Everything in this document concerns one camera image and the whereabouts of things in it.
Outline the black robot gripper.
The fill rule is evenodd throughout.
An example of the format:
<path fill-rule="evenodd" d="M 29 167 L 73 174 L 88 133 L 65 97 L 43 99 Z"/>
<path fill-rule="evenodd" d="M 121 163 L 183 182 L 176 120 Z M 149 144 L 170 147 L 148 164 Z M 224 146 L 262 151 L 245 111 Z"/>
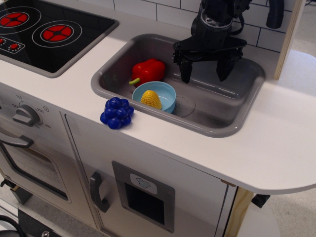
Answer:
<path fill-rule="evenodd" d="M 246 41 L 235 38 L 244 27 L 246 4 L 201 4 L 191 26 L 191 37 L 173 45 L 173 62 L 180 65 L 181 80 L 189 83 L 192 64 L 217 61 L 216 73 L 224 81 L 232 72 Z"/>

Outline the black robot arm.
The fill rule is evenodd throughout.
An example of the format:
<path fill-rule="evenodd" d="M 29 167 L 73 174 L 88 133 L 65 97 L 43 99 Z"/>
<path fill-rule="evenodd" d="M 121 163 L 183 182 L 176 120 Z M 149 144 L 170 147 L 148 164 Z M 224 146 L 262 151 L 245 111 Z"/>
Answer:
<path fill-rule="evenodd" d="M 217 61 L 219 80 L 227 79 L 247 44 L 236 36 L 243 30 L 242 14 L 249 9 L 249 4 L 248 0 L 203 0 L 200 3 L 191 37 L 173 45 L 173 62 L 179 66 L 183 82 L 189 83 L 192 64 L 202 61 Z M 235 19 L 240 21 L 241 27 L 233 31 Z"/>

